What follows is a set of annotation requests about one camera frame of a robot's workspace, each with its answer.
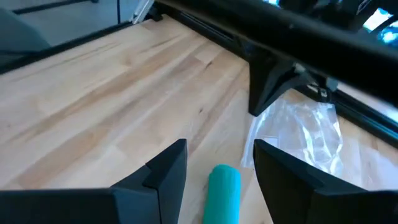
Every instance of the plastic bag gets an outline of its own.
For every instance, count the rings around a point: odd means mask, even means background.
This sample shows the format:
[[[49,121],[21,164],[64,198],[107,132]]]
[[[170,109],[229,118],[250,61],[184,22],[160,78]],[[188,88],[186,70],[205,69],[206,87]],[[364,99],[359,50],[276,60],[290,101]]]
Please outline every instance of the plastic bag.
[[[343,139],[332,104],[315,101],[293,104],[283,98],[276,100],[253,119],[241,161],[243,167],[254,167],[252,152],[255,139],[263,139],[337,177],[343,170],[339,157]]]

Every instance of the black metal bracket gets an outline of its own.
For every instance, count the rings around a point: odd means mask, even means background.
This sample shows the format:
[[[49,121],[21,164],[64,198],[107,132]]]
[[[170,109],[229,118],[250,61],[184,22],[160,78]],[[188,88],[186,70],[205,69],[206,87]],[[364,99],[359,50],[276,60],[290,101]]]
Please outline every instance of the black metal bracket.
[[[308,76],[295,72],[294,63],[270,52],[249,60],[249,113],[259,116],[287,90],[310,83]]]

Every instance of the wood plank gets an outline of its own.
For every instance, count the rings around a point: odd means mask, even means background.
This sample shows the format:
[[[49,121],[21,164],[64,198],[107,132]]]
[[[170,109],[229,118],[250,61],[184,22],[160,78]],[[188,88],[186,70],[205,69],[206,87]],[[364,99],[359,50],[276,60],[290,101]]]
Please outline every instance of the wood plank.
[[[165,16],[0,77],[0,188],[107,187],[188,139],[179,223],[201,223],[208,174],[241,172],[241,223],[272,223],[240,166],[253,117],[248,64]],[[292,103],[309,100],[290,90]],[[398,189],[398,151],[339,118],[342,179]]]

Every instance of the wooden floor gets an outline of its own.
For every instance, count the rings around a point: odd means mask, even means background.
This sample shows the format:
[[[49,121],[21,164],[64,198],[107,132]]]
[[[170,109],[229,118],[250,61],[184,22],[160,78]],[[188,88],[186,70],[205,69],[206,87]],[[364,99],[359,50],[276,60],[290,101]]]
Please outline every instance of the wooden floor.
[[[0,187],[107,187],[188,139],[180,223],[201,223],[208,174],[242,174],[241,223],[271,223],[252,169],[247,63],[168,17],[0,77]],[[284,97],[305,99],[289,91]],[[398,189],[398,150],[340,118],[342,177]]]

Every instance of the teal plastic tube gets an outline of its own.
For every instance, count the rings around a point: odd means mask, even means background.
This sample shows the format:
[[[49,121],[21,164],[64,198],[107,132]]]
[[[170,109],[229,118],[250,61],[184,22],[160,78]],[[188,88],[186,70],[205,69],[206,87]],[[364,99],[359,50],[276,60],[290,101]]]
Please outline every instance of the teal plastic tube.
[[[209,175],[203,224],[238,224],[241,174],[227,165],[216,166]]]

